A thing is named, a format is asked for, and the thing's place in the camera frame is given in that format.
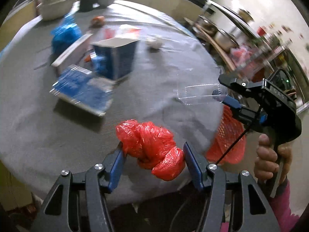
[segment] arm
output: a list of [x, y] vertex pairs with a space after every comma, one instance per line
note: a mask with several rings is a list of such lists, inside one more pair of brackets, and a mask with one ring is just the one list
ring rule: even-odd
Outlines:
[[[267, 135], [262, 134], [259, 137], [259, 145], [256, 150], [257, 158], [255, 160], [254, 175], [259, 180], [268, 180], [273, 177], [273, 173], [278, 171], [279, 165], [275, 163], [277, 154], [270, 147], [270, 141]], [[291, 214], [289, 207], [290, 188], [286, 177], [292, 163], [292, 150], [288, 144], [281, 145], [278, 153], [285, 158], [280, 186], [277, 189], [276, 196], [269, 199], [269, 204], [278, 220], [282, 232], [289, 232], [297, 220], [298, 216]]]

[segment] gray tablecloth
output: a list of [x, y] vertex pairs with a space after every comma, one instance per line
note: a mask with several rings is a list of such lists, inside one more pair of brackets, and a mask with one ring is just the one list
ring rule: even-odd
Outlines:
[[[110, 27], [131, 24], [142, 28], [134, 71], [115, 88], [112, 106], [103, 119], [49, 93], [57, 79], [49, 60], [50, 32], [59, 20], [42, 22], [37, 17], [25, 24], [1, 57], [1, 160], [41, 198], [62, 169], [73, 173], [87, 170], [114, 150], [119, 142], [115, 126], [123, 120], [153, 121], [174, 132], [179, 147], [189, 141], [203, 153], [221, 119], [219, 102], [186, 106], [175, 100], [179, 70], [202, 69], [197, 78], [217, 81], [211, 69], [215, 62], [195, 38], [173, 27], [175, 22], [156, 10], [143, 13], [124, 3], [76, 13], [75, 21], [83, 33], [96, 15], [104, 15]], [[144, 41], [148, 35], [163, 36], [161, 50], [149, 51]], [[187, 168], [175, 180], [165, 182], [129, 157], [118, 188], [107, 201], [111, 207], [141, 201], [176, 191], [189, 181]]]

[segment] silver bolt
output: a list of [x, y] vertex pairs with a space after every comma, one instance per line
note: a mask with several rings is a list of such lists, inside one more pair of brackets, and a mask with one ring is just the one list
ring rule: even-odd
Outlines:
[[250, 173], [247, 170], [242, 170], [241, 174], [243, 176], [249, 176], [250, 175]]
[[69, 174], [69, 172], [70, 172], [69, 170], [64, 169], [64, 170], [61, 171], [61, 175], [67, 176]]
[[103, 168], [103, 165], [102, 164], [96, 164], [95, 165], [95, 169], [96, 170], [101, 170]]
[[215, 165], [215, 164], [209, 164], [209, 169], [211, 169], [211, 170], [216, 170], [217, 169], [217, 165]]

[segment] clear plastic container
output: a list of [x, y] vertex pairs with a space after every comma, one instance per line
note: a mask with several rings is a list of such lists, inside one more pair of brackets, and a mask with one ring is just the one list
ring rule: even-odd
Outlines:
[[186, 105], [222, 102], [228, 89], [218, 81], [224, 73], [222, 66], [211, 70], [186, 69], [178, 72], [177, 98]]

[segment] hand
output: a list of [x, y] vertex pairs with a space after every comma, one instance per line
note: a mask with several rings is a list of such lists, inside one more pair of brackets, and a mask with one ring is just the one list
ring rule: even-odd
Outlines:
[[[278, 172], [279, 165], [276, 162], [277, 154], [270, 148], [271, 144], [266, 134], [259, 137], [259, 145], [256, 149], [257, 158], [254, 164], [254, 175], [259, 180], [269, 180], [273, 177], [273, 173]], [[292, 149], [288, 143], [282, 144], [278, 147], [278, 153], [285, 158], [282, 174], [279, 184], [283, 183], [287, 173], [290, 170], [292, 163]]]

